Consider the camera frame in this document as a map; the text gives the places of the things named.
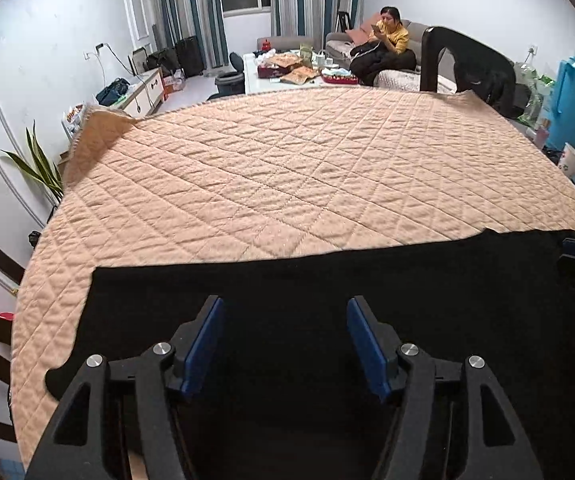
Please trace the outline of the black pants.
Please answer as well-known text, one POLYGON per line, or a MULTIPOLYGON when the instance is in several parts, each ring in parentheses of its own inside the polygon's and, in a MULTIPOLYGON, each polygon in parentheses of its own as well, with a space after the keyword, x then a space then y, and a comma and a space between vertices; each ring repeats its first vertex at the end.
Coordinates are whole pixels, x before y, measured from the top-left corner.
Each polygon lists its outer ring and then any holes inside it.
POLYGON ((373 394, 346 325, 361 296, 438 359, 481 356, 548 479, 575 479, 575 266, 567 231, 347 250, 296 259, 97 268, 74 347, 49 370, 60 398, 99 353, 138 356, 226 307, 204 386, 172 397, 198 479, 368 479, 395 413, 373 394))

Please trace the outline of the white paper cup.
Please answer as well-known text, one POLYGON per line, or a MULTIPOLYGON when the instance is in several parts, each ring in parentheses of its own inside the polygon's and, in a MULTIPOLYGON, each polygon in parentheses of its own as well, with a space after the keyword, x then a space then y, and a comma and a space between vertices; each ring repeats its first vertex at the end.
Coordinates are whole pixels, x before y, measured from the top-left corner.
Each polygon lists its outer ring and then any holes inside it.
POLYGON ((575 148, 572 144, 565 143, 557 168, 559 168, 568 179, 575 177, 575 148))

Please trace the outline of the dark wooden chair far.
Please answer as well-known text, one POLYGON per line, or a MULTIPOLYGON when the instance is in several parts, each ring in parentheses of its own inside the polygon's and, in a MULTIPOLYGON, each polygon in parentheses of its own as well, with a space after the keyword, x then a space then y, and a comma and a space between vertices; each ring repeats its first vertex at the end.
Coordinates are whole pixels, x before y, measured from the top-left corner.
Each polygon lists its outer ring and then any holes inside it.
POLYGON ((432 26, 424 31, 421 91, 437 91, 439 57, 445 52, 453 58, 458 93, 471 90, 503 117, 512 115, 516 87, 513 64, 485 44, 443 26, 432 26))

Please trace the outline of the peach quilted table cover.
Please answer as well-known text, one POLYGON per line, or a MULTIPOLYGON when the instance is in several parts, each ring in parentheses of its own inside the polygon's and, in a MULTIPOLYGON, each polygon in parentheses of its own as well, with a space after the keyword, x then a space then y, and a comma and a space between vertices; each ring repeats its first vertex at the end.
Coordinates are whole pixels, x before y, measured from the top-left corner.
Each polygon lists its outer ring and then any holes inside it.
POLYGON ((575 231, 575 185, 471 91, 322 87, 233 96, 140 120, 86 111, 65 194, 12 324, 11 410, 29 462, 56 409, 99 266, 289 258, 575 231))

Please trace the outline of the green potted plant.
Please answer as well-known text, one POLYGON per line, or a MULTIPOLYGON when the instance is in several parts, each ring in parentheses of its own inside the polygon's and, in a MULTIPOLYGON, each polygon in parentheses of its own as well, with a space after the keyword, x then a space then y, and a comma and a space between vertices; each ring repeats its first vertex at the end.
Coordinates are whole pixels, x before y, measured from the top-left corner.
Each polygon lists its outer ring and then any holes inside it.
POLYGON ((3 151, 3 154, 21 170, 22 174, 41 184, 56 201, 56 204, 60 204, 64 196, 62 176, 58 166, 51 159, 48 159, 40 146, 36 134, 36 124, 33 124, 30 129, 25 129, 25 141, 30 150, 29 160, 9 151, 3 151))

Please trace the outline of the seated person yellow shirt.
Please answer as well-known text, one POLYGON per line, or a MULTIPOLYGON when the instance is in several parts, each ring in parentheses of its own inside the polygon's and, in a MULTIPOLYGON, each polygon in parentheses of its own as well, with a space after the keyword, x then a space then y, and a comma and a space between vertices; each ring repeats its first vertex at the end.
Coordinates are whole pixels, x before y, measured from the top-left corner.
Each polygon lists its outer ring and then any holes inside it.
POLYGON ((349 70, 361 84, 372 87, 384 70, 415 70, 417 58, 408 47, 409 32, 396 6, 384 6, 371 25, 368 40, 350 51, 349 70))

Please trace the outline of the grey sofa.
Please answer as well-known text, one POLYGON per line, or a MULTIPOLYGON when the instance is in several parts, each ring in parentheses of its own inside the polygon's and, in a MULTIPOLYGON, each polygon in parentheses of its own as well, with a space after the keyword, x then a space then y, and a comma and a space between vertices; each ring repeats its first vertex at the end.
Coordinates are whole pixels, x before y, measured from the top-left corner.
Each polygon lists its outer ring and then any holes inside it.
MULTIPOLYGON (((401 55, 388 50, 383 41, 374 37, 376 21, 380 16, 375 14, 359 28, 347 29, 345 32, 329 32, 324 39, 322 51, 334 65, 359 76, 368 76, 367 81, 375 88, 417 91, 421 87, 421 62, 423 61, 422 37, 429 26, 401 20, 401 26, 407 31, 406 50, 401 55)), ((274 49, 277 53, 296 50, 302 44, 313 46, 313 39, 305 36, 277 36, 257 40, 257 50, 263 47, 274 49)), ((438 55, 437 91, 439 93, 457 92, 453 66, 455 61, 449 51, 443 50, 438 55)))

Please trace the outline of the dark blue bag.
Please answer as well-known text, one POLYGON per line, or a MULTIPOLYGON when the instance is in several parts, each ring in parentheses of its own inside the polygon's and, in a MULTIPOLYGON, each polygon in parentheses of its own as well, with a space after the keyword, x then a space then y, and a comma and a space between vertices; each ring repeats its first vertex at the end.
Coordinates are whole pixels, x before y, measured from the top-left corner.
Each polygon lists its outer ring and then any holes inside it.
POLYGON ((129 82, 126 79, 116 78, 96 95, 96 100, 99 105, 111 106, 122 98, 128 89, 129 82))

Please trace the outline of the white low cabinet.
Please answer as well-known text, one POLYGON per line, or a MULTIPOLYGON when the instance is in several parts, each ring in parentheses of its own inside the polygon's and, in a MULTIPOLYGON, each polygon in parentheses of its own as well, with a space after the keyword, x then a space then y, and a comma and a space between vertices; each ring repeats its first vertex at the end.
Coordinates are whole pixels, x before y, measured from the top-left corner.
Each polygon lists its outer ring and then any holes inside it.
MULTIPOLYGON (((162 70, 155 70, 128 80, 129 86, 124 96, 110 106, 111 110, 119 110, 132 118, 142 118, 151 115, 158 109, 164 100, 164 79, 162 70)), ((79 103, 70 108, 62 115, 61 124, 65 134, 71 138, 80 128, 82 123, 82 111, 86 103, 79 103)))

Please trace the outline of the white coffee table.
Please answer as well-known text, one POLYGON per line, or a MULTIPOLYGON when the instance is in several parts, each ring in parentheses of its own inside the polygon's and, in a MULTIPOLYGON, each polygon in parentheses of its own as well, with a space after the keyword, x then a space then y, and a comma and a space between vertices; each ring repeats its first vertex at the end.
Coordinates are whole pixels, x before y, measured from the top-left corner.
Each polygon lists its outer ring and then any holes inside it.
POLYGON ((293 53, 271 56, 248 53, 243 55, 243 64, 246 94, 359 84, 358 78, 347 70, 308 67, 293 53))

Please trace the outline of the striped curtain left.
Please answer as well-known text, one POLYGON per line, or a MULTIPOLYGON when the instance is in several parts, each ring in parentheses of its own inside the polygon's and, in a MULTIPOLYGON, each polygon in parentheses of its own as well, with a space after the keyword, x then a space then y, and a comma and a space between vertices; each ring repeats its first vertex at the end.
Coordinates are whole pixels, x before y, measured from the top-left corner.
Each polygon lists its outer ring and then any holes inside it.
POLYGON ((196 37, 207 68, 229 64, 222 0, 153 0, 153 9, 161 47, 196 37))

